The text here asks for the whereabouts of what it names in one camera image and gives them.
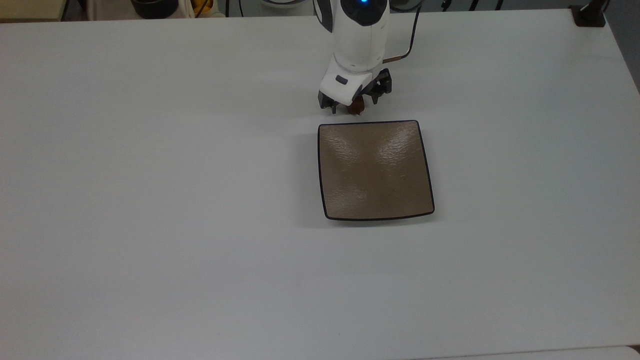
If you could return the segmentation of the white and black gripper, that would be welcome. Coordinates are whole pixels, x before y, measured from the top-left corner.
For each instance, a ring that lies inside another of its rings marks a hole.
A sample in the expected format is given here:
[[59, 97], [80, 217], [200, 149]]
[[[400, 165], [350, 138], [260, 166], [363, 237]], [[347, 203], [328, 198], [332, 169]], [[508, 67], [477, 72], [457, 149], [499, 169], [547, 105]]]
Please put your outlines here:
[[383, 68], [374, 79], [370, 72], [350, 74], [341, 69], [328, 69], [318, 89], [318, 105], [336, 115], [340, 105], [352, 105], [360, 93], [370, 96], [373, 105], [377, 105], [379, 98], [391, 91], [393, 78], [388, 68]]

